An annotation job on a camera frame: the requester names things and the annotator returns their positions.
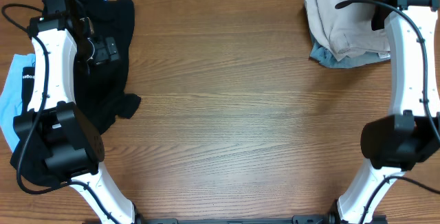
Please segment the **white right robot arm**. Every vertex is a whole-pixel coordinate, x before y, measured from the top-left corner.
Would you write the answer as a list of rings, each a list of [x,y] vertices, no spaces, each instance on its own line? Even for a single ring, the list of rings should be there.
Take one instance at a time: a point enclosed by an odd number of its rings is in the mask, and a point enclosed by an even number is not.
[[[385,223],[385,217],[374,215],[375,208],[398,180],[436,191],[405,174],[439,149],[434,46],[439,0],[366,2],[375,6],[372,29],[385,30],[390,44],[390,107],[386,117],[364,126],[362,166],[323,223]]]

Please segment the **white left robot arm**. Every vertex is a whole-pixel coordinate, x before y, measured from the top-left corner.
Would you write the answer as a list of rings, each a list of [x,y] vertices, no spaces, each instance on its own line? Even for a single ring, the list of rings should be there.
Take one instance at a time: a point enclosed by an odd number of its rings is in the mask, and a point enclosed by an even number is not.
[[[20,139],[11,158],[16,182],[32,195],[71,187],[101,223],[144,223],[107,171],[98,130],[76,105],[74,67],[98,52],[93,26],[79,0],[43,3],[41,16],[25,30],[36,65],[30,102],[13,121]]]

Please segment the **black garment pile with logo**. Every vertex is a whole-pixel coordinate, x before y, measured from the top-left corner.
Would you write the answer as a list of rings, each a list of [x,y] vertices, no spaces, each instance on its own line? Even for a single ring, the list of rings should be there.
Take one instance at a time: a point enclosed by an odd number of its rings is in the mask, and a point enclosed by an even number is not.
[[[114,37],[120,55],[120,60],[109,64],[86,64],[91,85],[85,93],[92,98],[91,105],[102,112],[100,125],[95,126],[102,136],[117,117],[132,117],[141,102],[139,96],[124,90],[129,72],[129,47],[135,28],[135,6],[132,0],[79,2],[82,13],[91,19],[96,34]]]

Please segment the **light blue garment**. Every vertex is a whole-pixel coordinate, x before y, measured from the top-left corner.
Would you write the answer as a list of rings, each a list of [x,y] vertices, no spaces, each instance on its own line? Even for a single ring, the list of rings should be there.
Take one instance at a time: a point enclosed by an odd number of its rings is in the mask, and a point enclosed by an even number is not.
[[[93,55],[79,12],[79,0],[43,0],[43,16],[31,21],[35,52],[14,55],[1,94],[1,130],[10,150],[19,145],[13,129],[16,116],[74,102],[94,126],[102,113],[85,93],[91,81],[86,64]]]

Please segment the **folded teal shirt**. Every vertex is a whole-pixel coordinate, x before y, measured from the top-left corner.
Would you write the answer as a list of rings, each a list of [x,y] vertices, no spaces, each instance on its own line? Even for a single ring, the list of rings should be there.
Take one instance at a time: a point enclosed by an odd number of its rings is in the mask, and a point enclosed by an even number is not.
[[[337,60],[335,56],[324,46],[314,38],[313,34],[310,34],[311,42],[313,44],[310,52],[310,58],[318,62],[320,65],[331,69],[351,69],[361,67],[364,65],[381,63],[391,59],[389,52],[386,53],[373,53],[365,52],[364,54],[351,58],[345,56],[341,60]]]

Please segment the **folded beige shorts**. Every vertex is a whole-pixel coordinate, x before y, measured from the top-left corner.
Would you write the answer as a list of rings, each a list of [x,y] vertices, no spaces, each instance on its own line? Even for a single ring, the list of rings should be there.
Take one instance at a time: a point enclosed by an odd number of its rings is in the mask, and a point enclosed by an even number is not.
[[[310,34],[337,60],[365,52],[390,53],[384,30],[372,30],[375,7],[367,3],[336,9],[346,0],[304,0]]]

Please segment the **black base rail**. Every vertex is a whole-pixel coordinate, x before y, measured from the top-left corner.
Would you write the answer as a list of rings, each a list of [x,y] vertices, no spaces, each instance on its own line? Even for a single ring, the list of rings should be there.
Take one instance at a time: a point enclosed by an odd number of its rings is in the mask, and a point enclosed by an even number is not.
[[[146,224],[325,224],[329,223],[324,215],[297,215],[283,219],[210,219],[210,220],[177,220],[147,219]]]

